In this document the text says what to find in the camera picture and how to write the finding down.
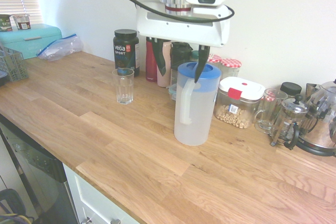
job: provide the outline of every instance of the wire basket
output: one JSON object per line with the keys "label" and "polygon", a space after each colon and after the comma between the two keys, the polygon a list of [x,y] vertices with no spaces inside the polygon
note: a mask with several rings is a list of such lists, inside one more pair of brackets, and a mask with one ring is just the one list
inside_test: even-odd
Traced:
{"label": "wire basket", "polygon": [[28,78],[22,53],[3,46],[0,47],[0,70],[8,73],[10,81]]}

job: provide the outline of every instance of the french press plunger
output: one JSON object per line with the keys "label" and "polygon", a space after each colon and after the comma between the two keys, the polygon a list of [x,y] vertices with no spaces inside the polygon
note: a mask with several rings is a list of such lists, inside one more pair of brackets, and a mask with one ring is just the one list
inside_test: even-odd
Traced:
{"label": "french press plunger", "polygon": [[308,112],[307,105],[301,102],[302,98],[302,95],[297,94],[295,98],[282,102],[281,110],[270,133],[273,139],[272,146],[279,143],[291,150],[296,145],[300,125]]}

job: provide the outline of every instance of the teal bread box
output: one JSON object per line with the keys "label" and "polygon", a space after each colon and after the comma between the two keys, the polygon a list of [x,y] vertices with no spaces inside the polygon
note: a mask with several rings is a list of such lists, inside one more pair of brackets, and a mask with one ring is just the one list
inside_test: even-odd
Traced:
{"label": "teal bread box", "polygon": [[36,53],[51,42],[61,39],[59,28],[45,24],[31,25],[31,29],[5,31],[0,33],[0,41],[10,49],[22,52],[24,59],[36,57]]}

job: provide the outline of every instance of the electric kettle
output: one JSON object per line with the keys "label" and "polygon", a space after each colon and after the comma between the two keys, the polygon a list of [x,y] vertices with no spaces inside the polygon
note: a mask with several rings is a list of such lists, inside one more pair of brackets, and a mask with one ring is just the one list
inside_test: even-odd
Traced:
{"label": "electric kettle", "polygon": [[209,134],[221,71],[206,64],[195,83],[197,62],[179,65],[174,135],[186,145],[201,145]]}
{"label": "electric kettle", "polygon": [[326,82],[307,101],[297,146],[320,156],[336,153],[336,80]]}

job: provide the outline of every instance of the drinking glass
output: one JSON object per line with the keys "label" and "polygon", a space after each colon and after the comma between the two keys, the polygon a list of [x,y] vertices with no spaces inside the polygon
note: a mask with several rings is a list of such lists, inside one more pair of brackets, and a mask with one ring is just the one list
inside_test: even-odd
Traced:
{"label": "drinking glass", "polygon": [[118,68],[112,71],[117,102],[129,104],[133,101],[134,71],[130,68]]}
{"label": "drinking glass", "polygon": [[260,119],[256,121],[255,128],[258,131],[269,134],[272,125],[281,109],[281,103],[288,95],[279,89],[266,89],[262,99],[261,110],[255,114],[255,118],[261,113]]}

